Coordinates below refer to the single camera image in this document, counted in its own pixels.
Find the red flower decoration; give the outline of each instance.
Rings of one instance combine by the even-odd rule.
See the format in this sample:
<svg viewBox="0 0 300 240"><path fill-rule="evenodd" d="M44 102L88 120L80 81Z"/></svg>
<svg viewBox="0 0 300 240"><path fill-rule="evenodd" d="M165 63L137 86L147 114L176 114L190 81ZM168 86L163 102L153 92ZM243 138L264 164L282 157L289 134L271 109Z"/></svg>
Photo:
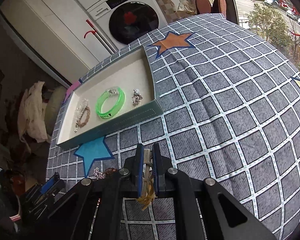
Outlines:
<svg viewBox="0 0 300 240"><path fill-rule="evenodd" d="M127 25L130 25L134 23L137 19L137 17L132 12L127 12L123 15L124 23Z"/></svg>

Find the tablecloth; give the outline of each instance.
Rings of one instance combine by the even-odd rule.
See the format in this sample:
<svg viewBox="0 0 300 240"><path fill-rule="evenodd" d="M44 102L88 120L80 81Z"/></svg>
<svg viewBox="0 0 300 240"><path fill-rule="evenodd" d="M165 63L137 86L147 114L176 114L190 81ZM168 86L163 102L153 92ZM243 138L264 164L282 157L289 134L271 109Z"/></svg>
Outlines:
<svg viewBox="0 0 300 240"><path fill-rule="evenodd" d="M173 48L156 58L148 45L168 32L191 33L193 48ZM256 34L204 14L154 30L105 59L83 76L144 46L160 89L164 114L106 136L115 159L99 167L121 168L137 143L160 144L174 167L190 177L216 178L278 239L300 221L300 79L298 69ZM56 146L67 104L59 113L51 143L47 179L58 171L66 192L84 177L76 148ZM145 211L123 201L121 239L175 239L172 199L155 199Z"/></svg>

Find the green bracelet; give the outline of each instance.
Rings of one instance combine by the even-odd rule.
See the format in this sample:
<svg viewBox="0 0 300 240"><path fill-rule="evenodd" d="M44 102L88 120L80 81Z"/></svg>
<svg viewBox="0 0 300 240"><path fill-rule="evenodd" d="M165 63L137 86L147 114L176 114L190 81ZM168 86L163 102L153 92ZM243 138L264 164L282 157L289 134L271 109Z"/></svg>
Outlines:
<svg viewBox="0 0 300 240"><path fill-rule="evenodd" d="M114 96L114 95L119 95L118 101L114 104L114 106L108 112L102 113L101 108L102 108L103 103L106 101L106 99L108 97ZM110 117L114 116L115 114L117 114L119 112L119 110L123 106L124 100L125 100L125 95L124 95L124 92L121 90L121 88L114 87L114 88L106 90L97 100L97 103L96 103L97 115L99 115L101 118L110 118Z"/></svg>

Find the screw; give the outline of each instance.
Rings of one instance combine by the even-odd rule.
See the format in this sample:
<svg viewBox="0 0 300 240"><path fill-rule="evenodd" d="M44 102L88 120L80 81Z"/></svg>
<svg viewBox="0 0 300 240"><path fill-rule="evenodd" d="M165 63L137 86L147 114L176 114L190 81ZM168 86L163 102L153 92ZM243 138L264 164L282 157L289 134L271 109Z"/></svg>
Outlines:
<svg viewBox="0 0 300 240"><path fill-rule="evenodd" d="M213 186L216 181L213 179L213 178L207 178L206 179L206 183L209 185L209 186Z"/></svg>
<svg viewBox="0 0 300 240"><path fill-rule="evenodd" d="M119 170L119 173L120 173L121 175L127 175L127 174L129 173L129 170L126 169L126 168L122 168L122 169Z"/></svg>
<svg viewBox="0 0 300 240"><path fill-rule="evenodd" d="M89 179L89 178L85 178L85 179L81 180L81 184L84 186L87 186L90 183L91 183L91 179Z"/></svg>
<svg viewBox="0 0 300 240"><path fill-rule="evenodd" d="M168 169L168 172L169 172L170 174L177 174L178 170L177 170L176 168L169 168L169 169Z"/></svg>

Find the shallow open box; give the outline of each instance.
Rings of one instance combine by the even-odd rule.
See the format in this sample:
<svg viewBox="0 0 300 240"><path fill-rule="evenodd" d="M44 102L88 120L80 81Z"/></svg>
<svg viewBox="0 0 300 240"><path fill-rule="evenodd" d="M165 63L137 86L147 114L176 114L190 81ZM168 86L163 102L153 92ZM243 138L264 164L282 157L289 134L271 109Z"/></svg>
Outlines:
<svg viewBox="0 0 300 240"><path fill-rule="evenodd" d="M105 90L115 86L124 91L125 102L114 117L103 119L96 114L95 104ZM143 97L136 106L132 103L134 89L139 89ZM74 132L76 108L84 98L89 101L90 118L84 127L79 127L78 131ZM156 95L149 61L144 48L139 47L98 70L72 93L60 128L57 145L63 149L76 147L162 114L163 110L157 98L159 97ZM102 112L109 110L116 100L117 96L109 97L102 107ZM82 122L85 118L86 112L82 117Z"/></svg>

